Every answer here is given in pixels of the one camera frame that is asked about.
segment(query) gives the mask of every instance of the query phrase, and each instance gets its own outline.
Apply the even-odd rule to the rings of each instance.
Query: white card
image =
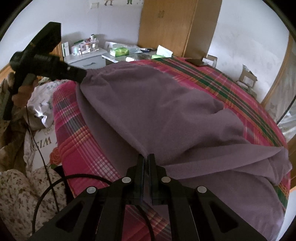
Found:
[[[169,57],[172,57],[173,52],[169,51],[168,49],[166,49],[163,46],[159,45],[158,48],[157,48],[156,54],[157,55],[162,55],[162,56],[165,56],[165,57],[169,58]]]
[[[207,59],[207,58],[203,58],[202,61],[203,61],[204,63],[210,65],[210,66],[213,66],[213,63],[214,63],[214,61],[211,61],[211,60],[209,60],[209,59]]]
[[[69,42],[65,42],[64,43],[64,48],[65,48],[65,55],[66,56],[70,55],[70,52],[69,52]]]
[[[248,78],[247,76],[244,77],[243,82],[250,87],[252,87],[254,83],[254,81]]]

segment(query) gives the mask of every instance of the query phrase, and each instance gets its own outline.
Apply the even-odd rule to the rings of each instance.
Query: white wall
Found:
[[[287,231],[287,229],[290,226],[290,224],[292,223],[295,215],[296,215],[296,190],[290,192],[284,223],[281,227],[281,230],[279,232],[279,236],[276,239],[276,241],[280,240],[280,238],[283,236],[283,234]]]
[[[223,0],[209,49],[218,57],[217,68],[238,80],[242,65],[258,78],[255,85],[261,102],[283,62],[289,31],[262,0]]]
[[[99,2],[90,9],[90,2]],[[62,23],[62,42],[69,44],[99,34],[105,40],[136,44],[138,41],[143,0],[33,0],[14,20],[0,42],[0,69],[15,51],[22,51],[50,21]]]

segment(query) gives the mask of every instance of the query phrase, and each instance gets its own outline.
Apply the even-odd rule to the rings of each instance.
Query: purple towel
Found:
[[[273,185],[291,170],[283,147],[250,144],[243,124],[205,92],[181,87],[149,66],[120,62],[88,70],[80,111],[120,175],[154,153],[168,176],[204,185],[268,240],[284,219]],[[168,212],[153,208],[168,219]]]

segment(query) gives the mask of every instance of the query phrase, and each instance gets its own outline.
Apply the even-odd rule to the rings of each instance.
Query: metal bolt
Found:
[[[200,193],[205,193],[205,192],[207,191],[207,188],[204,187],[204,186],[199,186],[199,187],[197,188],[197,191],[200,192]]]
[[[123,182],[123,183],[130,183],[130,182],[131,182],[131,178],[129,178],[129,177],[124,177],[124,178],[122,179],[122,182]]]
[[[169,182],[170,182],[170,178],[169,178],[169,177],[163,177],[163,178],[161,179],[161,181],[162,181],[163,183],[169,183]]]
[[[94,193],[96,191],[96,188],[95,187],[89,187],[87,190],[86,190],[89,194],[91,193]]]

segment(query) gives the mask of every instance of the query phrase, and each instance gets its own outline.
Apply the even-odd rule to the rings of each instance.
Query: wooden furniture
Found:
[[[138,45],[161,45],[180,57],[207,55],[222,0],[144,1]]]
[[[62,53],[62,44],[59,43],[54,51],[52,51],[50,54],[52,55],[56,55],[56,56],[59,56],[60,59],[63,61],[64,60],[64,57],[63,57],[63,53]],[[9,63],[7,65],[4,66],[4,68],[0,71],[0,83],[7,77],[7,75],[10,73],[10,72],[14,72],[12,70],[12,68],[10,67]]]
[[[288,45],[287,45],[285,57],[283,59],[281,68],[279,69],[276,79],[273,82],[272,86],[270,87],[267,95],[264,97],[263,101],[261,102],[261,105],[264,108],[267,105],[267,103],[270,101],[271,97],[274,95],[274,92],[276,91],[277,87],[281,84],[281,82],[283,82],[283,78],[285,78],[284,74],[287,71],[287,64],[289,61],[290,54],[292,52],[292,48],[293,48],[293,37],[291,34],[289,34]]]

